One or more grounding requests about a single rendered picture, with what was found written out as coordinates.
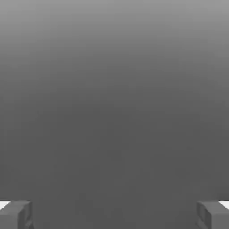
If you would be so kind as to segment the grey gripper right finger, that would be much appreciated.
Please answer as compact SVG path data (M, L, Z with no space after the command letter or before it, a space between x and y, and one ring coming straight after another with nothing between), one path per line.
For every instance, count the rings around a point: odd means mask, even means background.
M196 210L199 229L229 229L229 201L198 201Z

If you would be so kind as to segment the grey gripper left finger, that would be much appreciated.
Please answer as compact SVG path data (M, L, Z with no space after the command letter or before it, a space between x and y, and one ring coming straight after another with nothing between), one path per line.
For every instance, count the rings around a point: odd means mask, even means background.
M33 203L27 200L0 201L0 229L34 229Z

